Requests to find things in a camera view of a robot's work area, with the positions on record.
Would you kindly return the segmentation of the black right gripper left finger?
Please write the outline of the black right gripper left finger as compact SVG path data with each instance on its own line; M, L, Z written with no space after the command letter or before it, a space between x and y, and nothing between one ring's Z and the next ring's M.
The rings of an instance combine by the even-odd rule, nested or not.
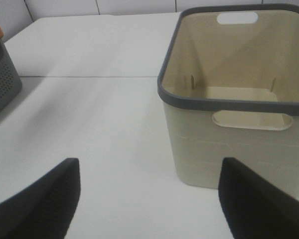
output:
M66 158L0 203L0 239L63 239L80 199L80 165Z

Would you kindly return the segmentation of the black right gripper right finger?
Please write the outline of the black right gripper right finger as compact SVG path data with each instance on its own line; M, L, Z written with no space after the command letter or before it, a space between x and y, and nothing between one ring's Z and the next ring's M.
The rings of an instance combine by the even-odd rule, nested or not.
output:
M218 197L235 239L299 239L299 201L233 157L223 159Z

